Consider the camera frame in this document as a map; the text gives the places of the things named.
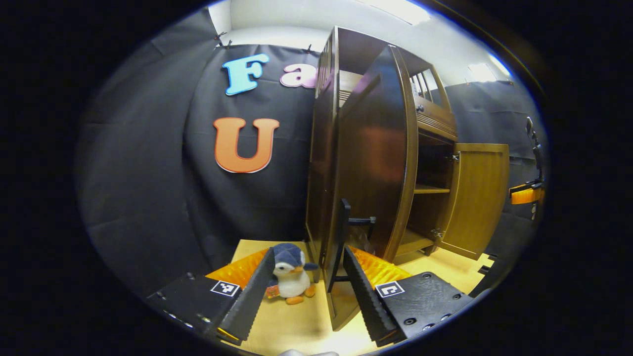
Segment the penguin plush toy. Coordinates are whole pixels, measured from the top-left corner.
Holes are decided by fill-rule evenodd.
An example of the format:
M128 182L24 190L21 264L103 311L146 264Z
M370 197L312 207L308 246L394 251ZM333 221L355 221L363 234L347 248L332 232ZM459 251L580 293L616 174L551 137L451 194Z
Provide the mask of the penguin plush toy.
M316 287L310 283L306 270L316 270L316 264L306 263L306 256L299 247L291 243L280 243L273 247L275 270L268 283L269 298L281 296L288 304L303 302L302 294L312 297Z

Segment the cabinet shelf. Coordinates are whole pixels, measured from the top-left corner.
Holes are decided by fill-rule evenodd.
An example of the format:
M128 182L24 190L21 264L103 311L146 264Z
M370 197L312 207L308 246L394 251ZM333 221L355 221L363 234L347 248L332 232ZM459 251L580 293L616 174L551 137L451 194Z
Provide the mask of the cabinet shelf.
M405 230L400 246L396 252L396 256L404 255L405 253L421 250L423 248L433 245L433 241L425 238L412 230Z
M427 186L425 184L415 184L413 194L436 194L436 193L450 193L450 189L438 188Z

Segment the letter u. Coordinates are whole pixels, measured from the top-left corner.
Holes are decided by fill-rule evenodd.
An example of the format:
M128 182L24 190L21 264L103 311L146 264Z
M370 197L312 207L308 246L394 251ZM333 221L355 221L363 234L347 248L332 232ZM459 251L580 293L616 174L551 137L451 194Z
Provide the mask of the letter u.
M279 121L271 118L259 118L253 122L257 127L257 152L251 158L237 154L239 131L246 121L239 117L223 117L215 120L213 126L218 130L215 139L215 161L231 173L255 173L268 165L273 152L273 133L279 127Z

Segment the wooden cabinet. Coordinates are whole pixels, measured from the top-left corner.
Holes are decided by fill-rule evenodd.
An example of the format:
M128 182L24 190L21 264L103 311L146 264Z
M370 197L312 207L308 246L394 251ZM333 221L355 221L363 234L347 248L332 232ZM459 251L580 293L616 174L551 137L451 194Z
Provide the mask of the wooden cabinet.
M505 201L508 147L457 143L430 63L335 27L319 60L313 113L306 230L326 285L342 198L350 217L376 218L368 243L387 261L437 246L479 257ZM349 282L334 283L327 298L335 330L358 312Z

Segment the penguin foot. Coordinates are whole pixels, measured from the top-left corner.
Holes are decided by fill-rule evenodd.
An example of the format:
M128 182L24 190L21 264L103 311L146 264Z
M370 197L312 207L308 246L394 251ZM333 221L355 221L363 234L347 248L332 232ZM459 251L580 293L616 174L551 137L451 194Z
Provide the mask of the penguin foot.
M293 305L293 304L299 304L299 303L303 302L303 297L302 297L302 296L300 296L300 295L298 295L298 296L292 296L292 297L290 297L290 298L286 298L286 299L285 299L285 302L286 302L286 303L288 303L288 304L290 304L290 305Z
M308 289L306 289L305 292L303 292L308 298L311 298L317 291L317 286L315 286L314 284L311 284L310 287L308 287Z

